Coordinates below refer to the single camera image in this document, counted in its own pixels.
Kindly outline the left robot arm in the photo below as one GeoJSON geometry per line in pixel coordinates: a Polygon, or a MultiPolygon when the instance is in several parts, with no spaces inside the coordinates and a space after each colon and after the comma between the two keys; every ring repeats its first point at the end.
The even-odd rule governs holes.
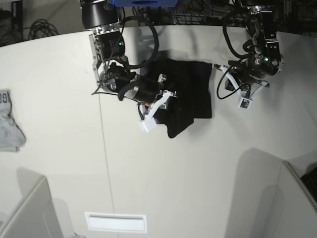
{"type": "Polygon", "coordinates": [[[251,97],[254,84],[261,84],[266,76],[274,76],[284,67],[277,39],[277,24],[274,0],[236,0],[234,9],[222,20],[222,32],[230,52],[237,58],[230,60],[220,81],[226,82],[225,89],[233,95],[238,92],[251,97]],[[227,27],[229,20],[237,15],[246,17],[245,27],[249,39],[243,44],[244,54],[236,52],[230,41],[227,27]]]}

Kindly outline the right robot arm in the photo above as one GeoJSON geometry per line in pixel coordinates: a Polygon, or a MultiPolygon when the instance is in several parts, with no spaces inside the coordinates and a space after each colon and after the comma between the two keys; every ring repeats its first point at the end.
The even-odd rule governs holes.
{"type": "Polygon", "coordinates": [[[108,0],[82,0],[80,7],[83,26],[92,31],[89,39],[97,83],[93,94],[108,94],[120,101],[135,101],[138,103],[141,122],[155,122],[157,111],[177,94],[165,89],[163,74],[153,80],[136,73],[137,69],[150,65],[159,52],[159,36],[154,25],[141,16],[120,16],[118,7],[108,0]],[[154,38],[150,57],[135,65],[129,63],[125,54],[123,31],[129,21],[144,23],[154,38]]]}

